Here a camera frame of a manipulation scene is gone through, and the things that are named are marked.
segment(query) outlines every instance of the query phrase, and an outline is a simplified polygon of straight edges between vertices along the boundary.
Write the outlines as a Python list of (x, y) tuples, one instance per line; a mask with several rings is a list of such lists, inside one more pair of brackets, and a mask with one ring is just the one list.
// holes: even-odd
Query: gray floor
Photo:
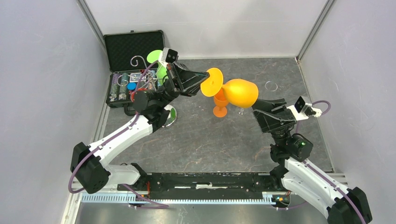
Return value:
[[(303, 202), (292, 196), (292, 206)], [(270, 205), (171, 204), (167, 210), (134, 210), (126, 204), (82, 203), (76, 224), (326, 224), (310, 204), (289, 211)]]
[[(189, 69), (222, 70), (225, 82), (243, 78), (259, 87), (261, 99), (285, 98), (289, 105), (307, 90), (294, 58), (203, 59), (184, 60)], [(276, 91), (265, 88), (272, 81)], [(213, 115), (213, 98), (198, 93), (192, 98), (178, 97), (171, 103), (178, 120), (169, 129), (160, 129), (139, 140), (118, 155), (111, 163), (138, 163), (146, 172), (269, 172), (276, 164), (269, 156), (270, 134), (262, 134), (251, 109), (239, 114), (228, 105), (224, 118)], [(122, 108), (109, 112), (105, 135), (110, 134), (131, 117)], [(314, 144), (310, 160), (324, 171), (331, 171), (318, 123), (314, 118), (303, 121), (301, 134)]]

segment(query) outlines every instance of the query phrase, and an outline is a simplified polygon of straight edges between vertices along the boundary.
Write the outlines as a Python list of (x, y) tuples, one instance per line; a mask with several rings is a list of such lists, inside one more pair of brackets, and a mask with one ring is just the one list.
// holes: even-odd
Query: curled metal hook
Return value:
[(147, 65), (146, 65), (146, 60), (144, 60), (144, 57), (142, 57), (142, 56), (140, 56), (140, 55), (136, 55), (136, 56), (134, 56), (134, 57), (132, 57), (132, 58), (131, 58), (131, 65), (132, 65), (132, 66), (134, 66), (134, 67), (136, 67), (136, 66), (138, 66), (138, 65), (139, 65), (139, 62), (138, 62), (137, 60), (136, 60), (136, 64), (133, 64), (133, 60), (134, 60), (136, 57), (139, 57), (139, 58), (141, 58), (141, 59), (143, 60), (144, 67), (146, 67), (146, 68), (147, 68)]

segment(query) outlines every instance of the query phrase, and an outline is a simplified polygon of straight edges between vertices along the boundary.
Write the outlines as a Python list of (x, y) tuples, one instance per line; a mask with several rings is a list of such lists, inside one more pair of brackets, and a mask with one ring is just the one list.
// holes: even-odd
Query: blue poker chip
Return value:
[(128, 83), (127, 89), (128, 90), (135, 90), (136, 89), (136, 83)]

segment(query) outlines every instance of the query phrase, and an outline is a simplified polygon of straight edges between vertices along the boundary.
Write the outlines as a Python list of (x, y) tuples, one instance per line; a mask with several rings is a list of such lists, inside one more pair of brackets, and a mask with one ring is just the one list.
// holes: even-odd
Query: white wall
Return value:
[(339, 0), (302, 59), (337, 170), (368, 195), (373, 223), (395, 223), (396, 1)]
[(162, 29), (182, 58), (296, 56), (326, 0), (86, 0), (104, 34)]
[(74, 0), (0, 4), (0, 223), (56, 224), (73, 147), (88, 143), (109, 76)]

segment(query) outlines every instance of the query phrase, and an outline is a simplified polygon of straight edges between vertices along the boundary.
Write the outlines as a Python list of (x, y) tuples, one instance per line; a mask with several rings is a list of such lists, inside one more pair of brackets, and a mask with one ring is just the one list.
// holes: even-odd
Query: robotic arm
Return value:
[[(168, 79), (156, 91), (135, 93), (133, 107), (138, 114), (128, 123), (88, 146), (81, 142), (74, 147), (71, 172), (87, 193), (98, 192), (107, 184), (137, 183), (141, 175), (135, 166), (110, 165), (110, 161), (137, 140), (161, 128), (170, 113), (167, 105), (179, 95), (196, 95), (200, 84), (209, 77), (209, 73), (190, 71), (176, 60), (177, 52), (164, 49), (159, 61), (166, 66)], [(290, 134), (299, 120), (319, 117), (322, 111), (312, 107), (305, 97), (292, 106), (285, 105), (284, 99), (258, 99), (252, 106), (262, 132), (271, 133), (275, 141), (270, 155), (279, 166), (270, 172), (272, 185), (279, 191), (287, 189), (300, 195), (329, 223), (371, 222), (365, 193), (358, 187), (349, 189), (320, 170), (308, 160), (313, 144), (301, 134)]]

